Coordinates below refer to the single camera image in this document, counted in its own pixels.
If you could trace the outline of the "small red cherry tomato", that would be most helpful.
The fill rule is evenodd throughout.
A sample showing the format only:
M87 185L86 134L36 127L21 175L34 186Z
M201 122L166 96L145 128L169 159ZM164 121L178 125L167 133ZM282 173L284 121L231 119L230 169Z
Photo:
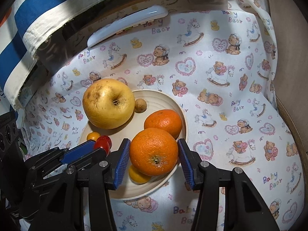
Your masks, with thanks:
M104 149L104 151L106 152L106 155L109 155L111 148L112 148L112 141L109 136L100 136L96 140L94 147L93 147L94 150Z

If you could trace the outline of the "yellow-orange cherry tomato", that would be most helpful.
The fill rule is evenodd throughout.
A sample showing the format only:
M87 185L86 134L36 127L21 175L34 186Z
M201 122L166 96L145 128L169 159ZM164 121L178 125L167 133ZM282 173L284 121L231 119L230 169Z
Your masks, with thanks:
M91 132L87 135L87 140L97 141L101 135L98 132Z

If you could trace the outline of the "orange tangerine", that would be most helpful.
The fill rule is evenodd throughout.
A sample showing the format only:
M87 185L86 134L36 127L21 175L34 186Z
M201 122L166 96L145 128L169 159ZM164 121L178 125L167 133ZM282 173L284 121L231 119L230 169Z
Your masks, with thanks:
M176 139L182 131L182 119L174 110L158 110L150 114L144 121L144 129L147 128L164 130Z
M130 160L131 164L145 175L167 174L177 164L177 142L164 130L147 128L132 139Z

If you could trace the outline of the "brown longan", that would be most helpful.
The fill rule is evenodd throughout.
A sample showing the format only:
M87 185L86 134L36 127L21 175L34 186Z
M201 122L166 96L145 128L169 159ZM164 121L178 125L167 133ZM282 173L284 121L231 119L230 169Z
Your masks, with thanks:
M144 99L137 99L135 101L135 112L136 113L143 113L147 109L147 103Z

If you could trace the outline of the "yellow cherry tomato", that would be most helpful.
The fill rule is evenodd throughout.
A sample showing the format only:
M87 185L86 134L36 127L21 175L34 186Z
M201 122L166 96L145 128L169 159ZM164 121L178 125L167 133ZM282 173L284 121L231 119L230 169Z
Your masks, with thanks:
M131 165L128 169L128 175L130 179L136 184L145 184L151 180L151 176L145 175L141 173L138 169L136 169L133 165Z

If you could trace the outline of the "white remote control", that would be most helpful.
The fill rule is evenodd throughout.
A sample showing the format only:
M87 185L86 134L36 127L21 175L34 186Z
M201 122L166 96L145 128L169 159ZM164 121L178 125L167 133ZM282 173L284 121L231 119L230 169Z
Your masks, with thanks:
M161 5L153 5L146 9L116 20L94 32L87 41L87 48L93 49L104 40L140 24L152 22L168 16L168 10Z

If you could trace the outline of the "striped Paris cloth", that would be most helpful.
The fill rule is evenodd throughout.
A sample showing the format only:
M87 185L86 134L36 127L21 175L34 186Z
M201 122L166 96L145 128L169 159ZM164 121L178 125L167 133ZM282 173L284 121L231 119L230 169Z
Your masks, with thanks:
M1 23L1 89L18 113L18 128L24 119L18 95L37 63L37 50L64 24L102 1L15 0L6 10Z

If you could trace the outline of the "cream round plate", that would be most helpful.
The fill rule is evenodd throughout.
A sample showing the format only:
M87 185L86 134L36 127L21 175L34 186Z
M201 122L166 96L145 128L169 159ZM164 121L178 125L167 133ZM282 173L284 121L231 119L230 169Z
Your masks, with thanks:
M128 172L125 172L121 185L110 191L110 197L118 200L132 200L150 194L161 187L177 170L178 147L176 140L186 138L186 120L182 109L169 95L153 90L136 90L133 92L136 99L143 99L147 108L143 113L133 113L131 118L115 129L101 129L88 122L82 131L79 143L84 143L87 135L98 132L102 136L109 136L112 141L111 152L117 151L122 141L130 140L128 164L133 165L141 174L150 176L144 184L134 183ZM180 121L172 120L170 127L177 126L181 131L171 134L167 130L149 127L146 121L151 117L164 119L161 113L176 112Z

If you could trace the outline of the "baby bear printed cloth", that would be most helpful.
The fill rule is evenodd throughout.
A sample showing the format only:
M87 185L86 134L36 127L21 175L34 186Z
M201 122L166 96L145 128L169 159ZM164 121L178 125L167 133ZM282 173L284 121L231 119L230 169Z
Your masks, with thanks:
M295 141L275 105L276 37L258 0L228 0L226 10L190 12L187 0L151 0L168 17L82 51L34 95L23 136L30 155L81 142L85 90L112 78L132 90L157 90L185 113L188 145L223 169L241 167L280 230L304 208Z

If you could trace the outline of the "large yellow apple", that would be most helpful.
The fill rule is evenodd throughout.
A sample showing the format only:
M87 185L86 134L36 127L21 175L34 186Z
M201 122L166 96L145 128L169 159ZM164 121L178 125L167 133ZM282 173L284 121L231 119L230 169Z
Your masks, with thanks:
M126 84L114 79L101 79L86 89L82 106L94 126L115 129L131 118L135 97Z

